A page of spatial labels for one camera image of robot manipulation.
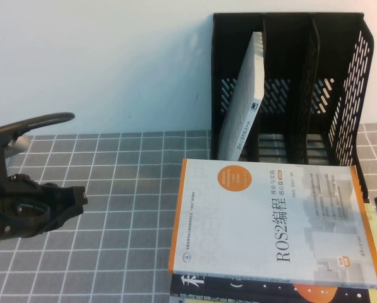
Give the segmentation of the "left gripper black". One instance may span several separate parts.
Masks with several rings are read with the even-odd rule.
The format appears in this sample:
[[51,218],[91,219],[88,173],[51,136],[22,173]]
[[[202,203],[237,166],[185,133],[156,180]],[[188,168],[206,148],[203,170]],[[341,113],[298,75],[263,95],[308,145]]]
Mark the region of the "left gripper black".
[[84,186],[38,184],[28,175],[12,175],[0,182],[0,241],[57,230],[81,215],[87,203]]

